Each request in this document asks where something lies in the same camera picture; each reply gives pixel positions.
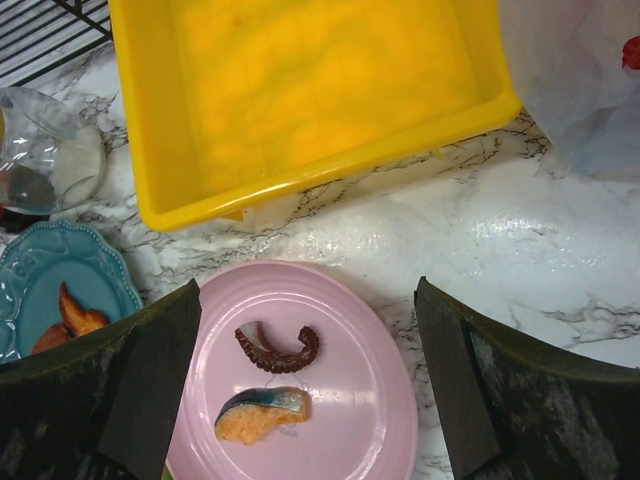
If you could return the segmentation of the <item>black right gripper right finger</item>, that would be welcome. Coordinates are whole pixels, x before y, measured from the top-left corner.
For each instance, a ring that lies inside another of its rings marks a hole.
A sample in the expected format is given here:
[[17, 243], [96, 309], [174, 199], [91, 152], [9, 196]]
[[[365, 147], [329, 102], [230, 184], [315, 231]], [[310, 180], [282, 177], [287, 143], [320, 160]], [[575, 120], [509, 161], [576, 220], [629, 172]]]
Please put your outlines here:
[[638, 478], [638, 370], [524, 334], [426, 278], [414, 305], [455, 478]]

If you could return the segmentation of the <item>clear glass salt jar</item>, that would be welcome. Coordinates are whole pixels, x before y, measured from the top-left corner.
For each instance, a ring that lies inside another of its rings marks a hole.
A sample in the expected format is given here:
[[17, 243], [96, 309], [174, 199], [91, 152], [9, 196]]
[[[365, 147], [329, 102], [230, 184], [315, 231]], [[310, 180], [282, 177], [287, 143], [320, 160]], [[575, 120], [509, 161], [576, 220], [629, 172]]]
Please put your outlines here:
[[106, 156], [97, 128], [37, 90], [1, 90], [1, 205], [51, 215], [85, 203]]

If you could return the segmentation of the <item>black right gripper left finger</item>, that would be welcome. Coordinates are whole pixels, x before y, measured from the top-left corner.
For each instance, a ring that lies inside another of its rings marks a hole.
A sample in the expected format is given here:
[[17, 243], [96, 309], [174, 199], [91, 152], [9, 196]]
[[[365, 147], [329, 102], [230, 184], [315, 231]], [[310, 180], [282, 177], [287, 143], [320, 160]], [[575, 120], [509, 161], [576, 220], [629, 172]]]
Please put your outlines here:
[[196, 281], [1, 367], [4, 479], [159, 479], [201, 318]]

